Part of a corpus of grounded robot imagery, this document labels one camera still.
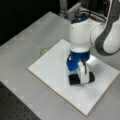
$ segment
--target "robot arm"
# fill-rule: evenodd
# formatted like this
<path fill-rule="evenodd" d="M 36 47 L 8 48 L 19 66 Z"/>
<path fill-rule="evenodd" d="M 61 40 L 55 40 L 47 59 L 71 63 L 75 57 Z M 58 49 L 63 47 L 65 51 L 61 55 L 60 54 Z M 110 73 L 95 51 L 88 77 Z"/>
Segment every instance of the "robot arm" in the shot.
<path fill-rule="evenodd" d="M 74 77 L 81 84 L 94 81 L 93 73 L 89 72 L 87 60 L 90 58 L 91 43 L 101 55 L 113 55 L 120 49 L 120 1 L 111 0 L 109 16 L 106 23 L 96 22 L 89 17 L 78 16 L 70 27 L 71 51 L 67 60 L 69 71 L 77 74 L 70 75 L 70 83 Z"/>
<path fill-rule="evenodd" d="M 97 52 L 104 56 L 113 55 L 120 49 L 120 1 L 112 0 L 107 23 L 95 40 Z"/>

